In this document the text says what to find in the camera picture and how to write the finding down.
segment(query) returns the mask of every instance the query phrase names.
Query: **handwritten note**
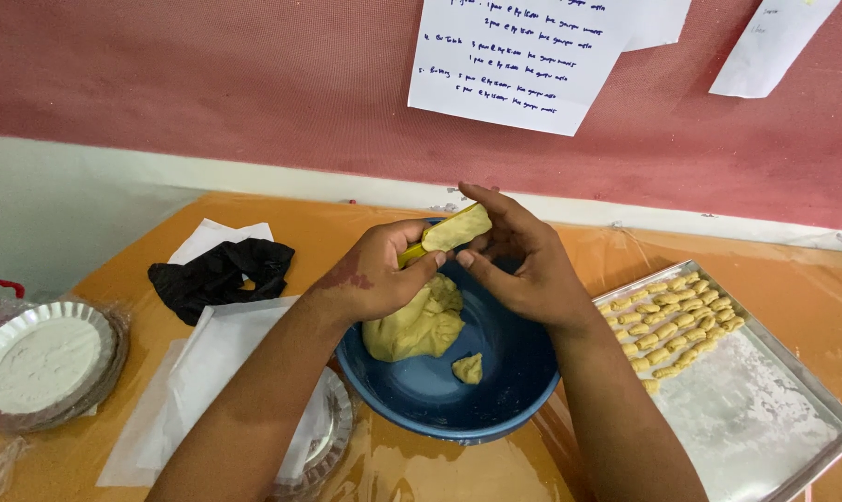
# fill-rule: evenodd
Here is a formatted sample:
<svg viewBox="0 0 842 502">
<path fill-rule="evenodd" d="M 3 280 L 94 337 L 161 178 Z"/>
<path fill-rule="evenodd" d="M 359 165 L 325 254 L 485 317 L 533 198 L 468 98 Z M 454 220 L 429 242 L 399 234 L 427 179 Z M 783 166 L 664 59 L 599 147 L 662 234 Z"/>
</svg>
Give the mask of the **handwritten note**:
<svg viewBox="0 0 842 502">
<path fill-rule="evenodd" d="M 625 51 L 674 44 L 682 35 L 690 0 L 640 0 L 641 6 L 631 40 Z"/>
<path fill-rule="evenodd" d="M 839 0 L 763 0 L 709 92 L 767 97 Z"/>
<path fill-rule="evenodd" d="M 425 0 L 408 105 L 572 136 L 636 0 Z"/>
</svg>

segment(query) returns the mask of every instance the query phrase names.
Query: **hand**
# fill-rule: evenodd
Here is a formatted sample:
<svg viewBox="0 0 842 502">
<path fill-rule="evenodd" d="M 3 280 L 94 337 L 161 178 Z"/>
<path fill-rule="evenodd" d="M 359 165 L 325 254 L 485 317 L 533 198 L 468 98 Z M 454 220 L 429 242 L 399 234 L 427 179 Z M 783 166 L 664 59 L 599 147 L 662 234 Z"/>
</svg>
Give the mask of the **hand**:
<svg viewBox="0 0 842 502">
<path fill-rule="evenodd" d="M 594 309 L 576 276 L 557 232 L 516 200 L 479 185 L 460 183 L 461 193 L 478 201 L 492 220 L 492 230 L 471 241 L 456 259 L 462 267 L 516 314 L 549 329 L 579 327 L 580 309 Z M 508 274 L 494 266 L 497 257 L 524 263 Z"/>
<path fill-rule="evenodd" d="M 446 262 L 446 254 L 435 251 L 399 269 L 398 255 L 421 240 L 429 226 L 424 220 L 404 220 L 371 227 L 306 294 L 323 299 L 323 308 L 347 325 L 393 314 Z"/>
</svg>

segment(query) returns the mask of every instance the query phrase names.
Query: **orange table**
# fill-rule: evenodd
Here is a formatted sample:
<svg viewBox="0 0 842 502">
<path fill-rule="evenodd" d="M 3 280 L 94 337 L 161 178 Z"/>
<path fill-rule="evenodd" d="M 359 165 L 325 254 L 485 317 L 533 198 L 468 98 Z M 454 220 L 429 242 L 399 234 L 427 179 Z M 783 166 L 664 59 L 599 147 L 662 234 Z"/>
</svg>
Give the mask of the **orange table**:
<svg viewBox="0 0 842 502">
<path fill-rule="evenodd" d="M 209 194 L 161 223 L 73 291 L 132 316 L 130 359 L 116 390 L 97 416 L 30 435 L 33 448 L 15 466 L 2 500 L 136 502 L 147 494 L 147 489 L 94 485 L 169 342 L 192 331 L 160 302 L 147 269 L 165 262 L 201 219 L 232 227 L 269 222 L 275 239 L 297 251 L 284 293 L 295 295 L 370 225 L 425 215 Z M 842 253 L 650 231 L 559 231 L 593 296 L 670 264 L 697 260 L 842 400 Z M 507 438 L 463 448 L 400 429 L 362 405 L 350 447 L 320 499 L 549 501 L 571 500 L 571 491 L 577 499 L 589 499 L 568 420 L 555 395 L 534 423 Z M 817 481 L 812 496 L 815 501 L 842 500 L 842 462 Z"/>
</svg>

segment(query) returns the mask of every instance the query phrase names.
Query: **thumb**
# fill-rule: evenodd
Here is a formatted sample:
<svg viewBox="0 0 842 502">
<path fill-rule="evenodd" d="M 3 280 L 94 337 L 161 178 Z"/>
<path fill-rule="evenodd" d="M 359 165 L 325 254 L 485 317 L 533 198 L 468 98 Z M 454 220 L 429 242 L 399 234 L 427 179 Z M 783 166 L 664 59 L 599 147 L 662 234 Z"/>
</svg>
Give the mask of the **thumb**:
<svg viewBox="0 0 842 502">
<path fill-rule="evenodd" d="M 458 253 L 455 259 L 501 303 L 511 304 L 511 298 L 519 293 L 520 279 L 494 266 L 476 251 L 465 249 Z"/>
<path fill-rule="evenodd" d="M 412 286 L 412 290 L 419 291 L 428 280 L 433 279 L 437 268 L 446 263 L 446 254 L 442 251 L 432 251 L 415 260 L 398 274 L 402 280 Z"/>
</svg>

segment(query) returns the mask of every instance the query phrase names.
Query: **black cloth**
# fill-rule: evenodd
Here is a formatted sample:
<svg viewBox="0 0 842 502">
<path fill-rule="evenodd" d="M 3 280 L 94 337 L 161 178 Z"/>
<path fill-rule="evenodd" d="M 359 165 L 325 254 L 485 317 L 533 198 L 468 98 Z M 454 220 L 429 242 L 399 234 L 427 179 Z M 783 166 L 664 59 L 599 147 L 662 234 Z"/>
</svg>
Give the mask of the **black cloth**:
<svg viewBox="0 0 842 502">
<path fill-rule="evenodd" d="M 187 325 L 194 326 L 207 305 L 236 304 L 278 298 L 287 282 L 294 250 L 278 242 L 246 238 L 224 242 L 185 265 L 153 264 L 147 278 L 164 304 Z M 241 274 L 253 280 L 253 291 Z"/>
</svg>

